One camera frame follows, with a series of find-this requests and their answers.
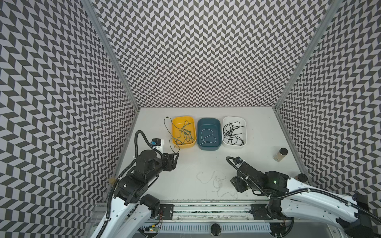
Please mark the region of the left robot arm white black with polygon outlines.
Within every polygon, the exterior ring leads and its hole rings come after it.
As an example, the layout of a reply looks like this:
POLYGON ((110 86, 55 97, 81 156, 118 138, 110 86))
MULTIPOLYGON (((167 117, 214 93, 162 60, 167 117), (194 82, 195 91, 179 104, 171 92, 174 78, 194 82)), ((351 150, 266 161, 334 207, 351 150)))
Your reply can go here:
POLYGON ((93 238, 132 238, 139 232, 154 238, 164 220, 160 200, 147 193, 161 172, 177 166, 178 153, 164 153, 164 142, 148 140, 143 131, 134 136, 133 161, 117 176, 107 196, 104 217, 91 235, 93 238))

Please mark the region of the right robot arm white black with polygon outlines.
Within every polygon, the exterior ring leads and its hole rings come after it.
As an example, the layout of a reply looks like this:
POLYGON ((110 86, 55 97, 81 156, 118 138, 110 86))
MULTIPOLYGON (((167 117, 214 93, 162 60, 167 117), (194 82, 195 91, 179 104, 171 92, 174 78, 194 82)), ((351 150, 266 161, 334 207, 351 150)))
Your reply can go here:
POLYGON ((372 223, 381 218, 370 211, 368 198, 355 193, 340 195, 315 188, 286 174, 263 173, 240 157, 226 157, 237 174, 230 182, 238 193, 251 190, 267 203, 253 204, 250 213, 255 220, 290 220, 289 226, 272 229, 275 238, 289 234, 297 218, 325 223, 341 228, 351 238, 379 238, 372 223))

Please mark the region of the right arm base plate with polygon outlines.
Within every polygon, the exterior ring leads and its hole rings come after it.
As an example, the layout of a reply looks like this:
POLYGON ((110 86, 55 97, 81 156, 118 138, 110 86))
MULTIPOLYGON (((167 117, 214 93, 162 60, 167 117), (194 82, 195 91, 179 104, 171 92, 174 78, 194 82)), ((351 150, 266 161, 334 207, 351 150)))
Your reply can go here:
POLYGON ((272 220, 272 216, 268 211, 268 204, 251 204, 250 213, 253 215, 254 220, 272 220))

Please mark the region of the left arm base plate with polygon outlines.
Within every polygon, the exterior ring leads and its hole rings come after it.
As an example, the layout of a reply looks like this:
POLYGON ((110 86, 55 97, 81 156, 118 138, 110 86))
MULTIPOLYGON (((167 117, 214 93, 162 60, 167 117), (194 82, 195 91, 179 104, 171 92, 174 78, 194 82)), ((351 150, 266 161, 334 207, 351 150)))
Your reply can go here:
POLYGON ((174 204, 160 204, 157 219, 168 221, 173 219, 174 204))

